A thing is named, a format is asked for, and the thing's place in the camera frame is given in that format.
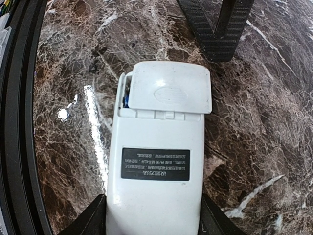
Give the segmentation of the black front rail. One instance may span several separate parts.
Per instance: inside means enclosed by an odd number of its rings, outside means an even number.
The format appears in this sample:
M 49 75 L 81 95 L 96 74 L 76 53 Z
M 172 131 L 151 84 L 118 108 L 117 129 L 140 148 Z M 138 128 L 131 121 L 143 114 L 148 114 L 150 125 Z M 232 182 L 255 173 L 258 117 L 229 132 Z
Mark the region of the black front rail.
M 47 2 L 18 0 L 0 69 L 0 221 L 6 235 L 50 235 L 38 177 L 33 88 Z

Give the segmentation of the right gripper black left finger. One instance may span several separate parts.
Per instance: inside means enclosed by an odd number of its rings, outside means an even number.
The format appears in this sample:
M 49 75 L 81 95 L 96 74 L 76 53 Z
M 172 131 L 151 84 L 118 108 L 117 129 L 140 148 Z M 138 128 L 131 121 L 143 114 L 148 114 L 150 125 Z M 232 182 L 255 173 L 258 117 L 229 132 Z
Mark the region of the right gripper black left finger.
M 106 196 L 100 194 L 58 235 L 105 235 L 105 223 Z

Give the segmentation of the white battery cover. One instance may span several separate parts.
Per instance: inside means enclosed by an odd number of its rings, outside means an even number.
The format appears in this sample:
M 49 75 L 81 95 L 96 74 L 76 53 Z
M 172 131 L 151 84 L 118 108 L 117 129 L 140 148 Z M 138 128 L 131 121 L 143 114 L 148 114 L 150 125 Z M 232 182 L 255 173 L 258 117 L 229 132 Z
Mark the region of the white battery cover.
M 209 70 L 201 65 L 146 61 L 134 65 L 128 106 L 131 109 L 209 114 Z

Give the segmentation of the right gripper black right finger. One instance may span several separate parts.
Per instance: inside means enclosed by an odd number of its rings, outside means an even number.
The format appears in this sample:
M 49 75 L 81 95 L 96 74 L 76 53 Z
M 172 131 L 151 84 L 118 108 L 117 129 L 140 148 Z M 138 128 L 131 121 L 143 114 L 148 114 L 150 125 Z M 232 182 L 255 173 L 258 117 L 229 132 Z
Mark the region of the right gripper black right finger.
M 246 235 L 206 194 L 202 195 L 200 235 Z

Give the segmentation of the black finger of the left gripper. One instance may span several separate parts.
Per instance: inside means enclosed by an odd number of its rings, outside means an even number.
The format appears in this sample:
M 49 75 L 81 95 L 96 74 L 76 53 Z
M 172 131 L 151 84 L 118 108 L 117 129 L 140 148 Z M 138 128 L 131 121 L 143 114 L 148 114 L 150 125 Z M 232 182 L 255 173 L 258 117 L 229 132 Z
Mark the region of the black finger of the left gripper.
M 205 58 L 210 62 L 229 62 L 235 54 L 254 1 L 223 0 L 214 29 L 200 1 L 178 0 L 177 3 Z

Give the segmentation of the white red remote control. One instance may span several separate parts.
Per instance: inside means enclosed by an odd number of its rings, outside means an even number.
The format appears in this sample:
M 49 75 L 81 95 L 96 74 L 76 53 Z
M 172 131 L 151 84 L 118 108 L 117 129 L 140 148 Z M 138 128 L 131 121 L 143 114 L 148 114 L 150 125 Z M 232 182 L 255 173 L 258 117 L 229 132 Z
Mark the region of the white red remote control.
M 132 74 L 118 82 L 106 196 L 108 235 L 196 235 L 204 116 L 134 110 Z

